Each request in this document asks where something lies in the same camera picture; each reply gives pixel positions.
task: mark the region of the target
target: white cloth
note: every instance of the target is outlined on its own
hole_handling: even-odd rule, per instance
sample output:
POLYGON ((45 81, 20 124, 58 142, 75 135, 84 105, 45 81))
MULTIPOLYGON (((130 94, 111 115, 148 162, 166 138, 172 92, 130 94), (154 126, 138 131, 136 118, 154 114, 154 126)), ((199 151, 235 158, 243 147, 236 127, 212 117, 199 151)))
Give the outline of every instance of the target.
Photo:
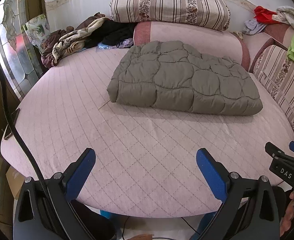
POLYGON ((294 28, 294 8, 290 6, 279 6, 276 9, 277 15, 273 15, 274 21, 291 25, 294 28))

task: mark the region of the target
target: patterned blanket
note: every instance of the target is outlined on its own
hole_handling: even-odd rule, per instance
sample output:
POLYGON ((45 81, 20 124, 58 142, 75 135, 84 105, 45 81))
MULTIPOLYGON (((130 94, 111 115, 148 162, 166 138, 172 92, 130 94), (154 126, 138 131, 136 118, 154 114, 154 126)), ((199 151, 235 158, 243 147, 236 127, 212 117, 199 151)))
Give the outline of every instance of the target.
POLYGON ((57 65, 60 59, 80 51, 85 45, 85 38, 101 27, 105 20, 107 20, 106 17, 94 20, 87 27, 74 30, 62 36, 52 49, 54 65, 57 65))
POLYGON ((230 11, 223 0, 111 0, 115 22, 164 21, 226 30, 230 11))

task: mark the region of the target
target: pink bed sheet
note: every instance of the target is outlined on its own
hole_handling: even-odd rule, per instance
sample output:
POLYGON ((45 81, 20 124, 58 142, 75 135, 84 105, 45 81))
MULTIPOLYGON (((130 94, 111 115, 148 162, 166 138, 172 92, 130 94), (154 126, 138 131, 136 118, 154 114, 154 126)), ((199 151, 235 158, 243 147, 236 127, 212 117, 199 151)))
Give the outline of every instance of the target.
MULTIPOLYGON (((205 147, 229 171, 267 175, 271 141, 288 152, 294 133, 282 110, 255 81, 263 109, 254 116, 214 116, 138 108, 109 102, 106 87, 126 49, 87 49, 64 58, 29 91, 16 127, 45 178, 64 171, 91 147, 97 155, 79 200, 137 217, 181 217, 220 205, 196 165, 205 147)), ((3 157, 25 176, 35 172, 15 138, 2 141, 3 157)))

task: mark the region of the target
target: quilted stitching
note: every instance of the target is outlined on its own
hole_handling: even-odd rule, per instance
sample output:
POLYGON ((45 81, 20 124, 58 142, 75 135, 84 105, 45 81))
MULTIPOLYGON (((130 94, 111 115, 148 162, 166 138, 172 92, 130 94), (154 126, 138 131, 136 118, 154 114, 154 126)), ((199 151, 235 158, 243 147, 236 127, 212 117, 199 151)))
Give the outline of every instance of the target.
POLYGON ((263 108, 238 63, 201 54, 181 41, 132 47, 107 91, 111 102, 201 114, 253 115, 263 108))
MULTIPOLYGON (((254 116, 213 116, 109 102, 106 87, 127 49, 95 48, 68 56, 36 83, 20 104, 16 128, 45 178, 64 171, 86 147, 96 164, 79 195, 86 205, 137 217, 180 217, 220 205, 196 165, 205 147, 229 171, 266 175, 264 145, 290 155, 294 134, 282 110, 252 75, 264 108, 254 116)), ((24 176, 35 172, 11 137, 3 157, 24 176)))

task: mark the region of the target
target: cream patterned fabric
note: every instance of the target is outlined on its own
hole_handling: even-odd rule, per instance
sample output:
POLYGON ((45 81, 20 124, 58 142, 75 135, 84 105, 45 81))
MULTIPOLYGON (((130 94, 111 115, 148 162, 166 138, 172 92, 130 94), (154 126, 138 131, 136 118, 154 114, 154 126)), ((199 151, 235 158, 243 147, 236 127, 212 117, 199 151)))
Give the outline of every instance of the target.
POLYGON ((230 11, 223 0, 111 0, 115 22, 162 21, 226 30, 230 11))
POLYGON ((269 46, 259 56, 254 74, 284 111, 294 131, 294 62, 287 51, 269 46))
MULTIPOLYGON (((180 217, 220 205, 196 164, 206 148, 229 171, 267 175, 271 141, 287 154, 294 133, 282 110, 253 74, 263 109, 254 116, 215 116, 123 106, 109 102, 107 86, 127 49, 72 54, 52 67, 19 105, 17 130, 45 178, 64 171, 91 147, 97 155, 79 200, 94 208, 137 217, 180 217)), ((25 176, 35 173, 11 137, 3 157, 25 176)))

